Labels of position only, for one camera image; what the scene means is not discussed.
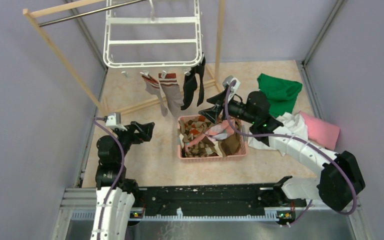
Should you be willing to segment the black sock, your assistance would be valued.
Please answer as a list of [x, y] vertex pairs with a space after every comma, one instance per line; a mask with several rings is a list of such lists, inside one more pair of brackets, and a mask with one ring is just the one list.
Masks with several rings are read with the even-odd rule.
[[205, 96], [205, 88], [204, 88], [204, 75], [205, 75], [205, 66], [206, 66], [206, 58], [205, 55], [202, 54], [202, 60], [200, 64], [196, 67], [196, 73], [199, 76], [199, 92], [198, 92], [198, 100], [196, 106], [200, 106], [204, 102]]
[[184, 76], [183, 81], [183, 105], [180, 107], [182, 111], [189, 108], [191, 105], [193, 98], [194, 98], [194, 92], [198, 88], [198, 83], [196, 79], [196, 70], [192, 68], [188, 75]]

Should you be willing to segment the white clip hanger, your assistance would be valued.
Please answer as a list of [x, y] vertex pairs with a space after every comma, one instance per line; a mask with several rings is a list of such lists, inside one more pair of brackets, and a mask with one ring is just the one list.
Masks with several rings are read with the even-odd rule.
[[108, 0], [104, 63], [113, 69], [189, 68], [204, 58], [198, 0]]

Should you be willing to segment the grey orange striped sock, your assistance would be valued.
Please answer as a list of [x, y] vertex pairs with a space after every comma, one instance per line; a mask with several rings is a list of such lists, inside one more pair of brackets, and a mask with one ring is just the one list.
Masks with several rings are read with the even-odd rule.
[[166, 96], [167, 106], [170, 113], [174, 117], [179, 117], [184, 102], [177, 75], [175, 73], [159, 73], [158, 80], [161, 89]]

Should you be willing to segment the argyle patterned sock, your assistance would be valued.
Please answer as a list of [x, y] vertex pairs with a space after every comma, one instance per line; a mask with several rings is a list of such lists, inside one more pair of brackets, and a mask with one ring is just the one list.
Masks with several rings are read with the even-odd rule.
[[179, 143], [183, 158], [219, 157], [217, 141], [206, 136], [215, 126], [204, 116], [181, 116], [178, 119]]

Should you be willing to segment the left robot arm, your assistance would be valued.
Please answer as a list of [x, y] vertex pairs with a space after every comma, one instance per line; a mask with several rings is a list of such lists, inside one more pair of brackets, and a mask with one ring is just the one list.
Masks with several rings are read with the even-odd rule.
[[113, 115], [94, 118], [97, 127], [107, 134], [98, 139], [98, 167], [95, 174], [96, 205], [90, 238], [92, 240], [123, 240], [132, 207], [140, 202], [138, 184], [127, 179], [126, 154], [132, 145], [152, 139], [154, 122], [132, 121], [123, 125]]

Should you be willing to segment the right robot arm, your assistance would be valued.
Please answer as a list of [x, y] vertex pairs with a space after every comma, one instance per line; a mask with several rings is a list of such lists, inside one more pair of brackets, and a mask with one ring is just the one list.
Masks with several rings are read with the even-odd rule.
[[337, 153], [316, 146], [292, 133], [269, 113], [270, 103], [261, 91], [252, 91], [247, 101], [226, 100], [225, 90], [209, 99], [213, 106], [200, 110], [199, 115], [216, 123], [231, 117], [251, 124], [248, 137], [267, 144], [297, 160], [316, 176], [286, 176], [277, 183], [273, 200], [287, 206], [292, 200], [318, 200], [332, 210], [350, 215], [357, 208], [357, 195], [366, 187], [356, 157], [348, 152]]

